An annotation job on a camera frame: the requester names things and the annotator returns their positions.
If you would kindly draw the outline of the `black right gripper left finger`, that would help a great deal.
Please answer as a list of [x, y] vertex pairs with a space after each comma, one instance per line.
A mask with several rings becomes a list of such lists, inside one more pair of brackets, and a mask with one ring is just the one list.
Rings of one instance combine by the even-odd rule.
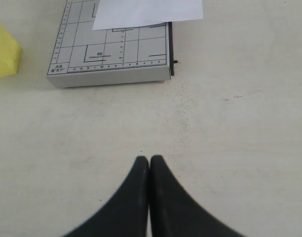
[[148, 224], [149, 162], [136, 157], [114, 195], [67, 237], [145, 237]]

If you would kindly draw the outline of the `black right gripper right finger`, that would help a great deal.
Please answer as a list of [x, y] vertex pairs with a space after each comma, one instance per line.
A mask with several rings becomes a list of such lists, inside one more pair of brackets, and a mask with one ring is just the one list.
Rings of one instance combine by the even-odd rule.
[[150, 164], [150, 216], [154, 237], [242, 236], [201, 207], [160, 155]]

